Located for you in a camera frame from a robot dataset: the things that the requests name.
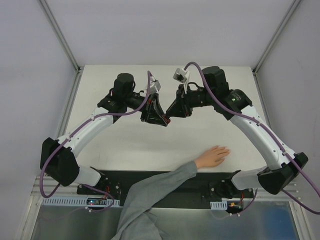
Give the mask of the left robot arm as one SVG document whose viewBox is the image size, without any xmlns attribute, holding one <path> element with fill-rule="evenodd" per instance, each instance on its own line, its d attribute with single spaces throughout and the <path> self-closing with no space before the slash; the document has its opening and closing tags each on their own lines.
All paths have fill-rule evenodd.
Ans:
<svg viewBox="0 0 320 240">
<path fill-rule="evenodd" d="M 72 183 L 84 184 L 94 194 L 102 194 L 106 188 L 102 174 L 77 162 L 83 148 L 122 116 L 140 112 L 143 122 L 164 127 L 170 122 L 160 106 L 160 82 L 150 72 L 147 79 L 146 89 L 135 92 L 133 75 L 120 73 L 109 93 L 82 123 L 58 139 L 47 138 L 42 144 L 41 174 L 47 174 L 64 187 Z"/>
</svg>

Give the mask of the red nail polish bottle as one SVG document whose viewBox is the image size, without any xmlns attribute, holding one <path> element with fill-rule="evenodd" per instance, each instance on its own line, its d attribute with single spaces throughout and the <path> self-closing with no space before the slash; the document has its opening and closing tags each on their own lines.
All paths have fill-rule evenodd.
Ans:
<svg viewBox="0 0 320 240">
<path fill-rule="evenodd" d="M 166 117 L 165 115 L 162 115 L 161 117 L 162 117 L 162 120 L 165 122 L 166 125 L 168 125 L 171 122 L 171 120 L 168 117 Z"/>
</svg>

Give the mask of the grey sleeved forearm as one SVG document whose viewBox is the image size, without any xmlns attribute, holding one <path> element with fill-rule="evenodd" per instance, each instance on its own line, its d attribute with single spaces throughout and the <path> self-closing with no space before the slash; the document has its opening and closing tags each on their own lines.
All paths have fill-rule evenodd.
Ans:
<svg viewBox="0 0 320 240">
<path fill-rule="evenodd" d="M 156 225 L 158 217 L 149 213 L 154 204 L 195 177 L 198 169 L 194 161 L 174 171 L 153 175 L 141 180 L 128 191 L 114 240 L 170 240 L 168 233 Z"/>
</svg>

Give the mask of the mannequin hand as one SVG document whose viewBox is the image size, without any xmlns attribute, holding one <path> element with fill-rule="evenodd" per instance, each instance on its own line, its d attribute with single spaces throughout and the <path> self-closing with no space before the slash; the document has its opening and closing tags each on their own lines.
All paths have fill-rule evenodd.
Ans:
<svg viewBox="0 0 320 240">
<path fill-rule="evenodd" d="M 214 168 L 220 165 L 230 152 L 230 149 L 225 146 L 214 146 L 201 154 L 194 162 L 197 169 Z"/>
</svg>

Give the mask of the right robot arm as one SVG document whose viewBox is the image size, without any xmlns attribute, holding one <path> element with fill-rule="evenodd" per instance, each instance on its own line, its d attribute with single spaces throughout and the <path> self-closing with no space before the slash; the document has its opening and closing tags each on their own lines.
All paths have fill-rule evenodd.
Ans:
<svg viewBox="0 0 320 240">
<path fill-rule="evenodd" d="M 266 125 L 249 97 L 240 89 L 230 89 L 225 72 L 218 66 L 200 70 L 203 86 L 190 89 L 190 72 L 177 68 L 173 79 L 180 82 L 176 98 L 166 111 L 166 117 L 186 118 L 194 108 L 212 106 L 231 121 L 251 141 L 266 165 L 253 170 L 237 170 L 218 183 L 214 189 L 222 198 L 237 197 L 243 190 L 263 188 L 277 195 L 299 174 L 308 162 L 305 153 L 295 153 Z"/>
</svg>

